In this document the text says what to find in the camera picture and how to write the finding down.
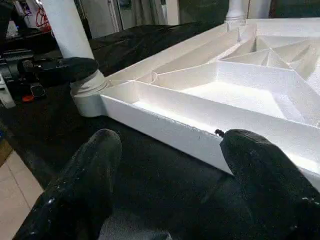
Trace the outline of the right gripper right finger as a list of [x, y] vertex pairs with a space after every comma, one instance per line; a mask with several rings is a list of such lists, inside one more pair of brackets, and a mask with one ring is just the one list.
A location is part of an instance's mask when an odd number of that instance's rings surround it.
[[220, 148], [269, 240], [320, 238], [320, 193], [278, 146], [257, 133], [231, 129]]

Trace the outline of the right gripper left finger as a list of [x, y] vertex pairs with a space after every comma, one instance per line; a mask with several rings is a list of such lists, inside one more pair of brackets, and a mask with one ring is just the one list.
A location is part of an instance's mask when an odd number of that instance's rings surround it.
[[96, 240], [112, 214], [122, 155], [119, 135], [100, 129], [74, 153], [37, 198], [15, 240]]

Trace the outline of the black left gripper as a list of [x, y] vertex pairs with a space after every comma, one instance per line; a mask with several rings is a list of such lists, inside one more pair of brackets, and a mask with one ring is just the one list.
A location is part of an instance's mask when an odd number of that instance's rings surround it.
[[99, 69], [96, 60], [86, 57], [37, 60], [36, 74], [25, 70], [25, 66], [33, 64], [34, 52], [29, 49], [7, 50], [0, 54], [0, 73], [15, 102], [44, 99], [44, 87], [81, 81]]

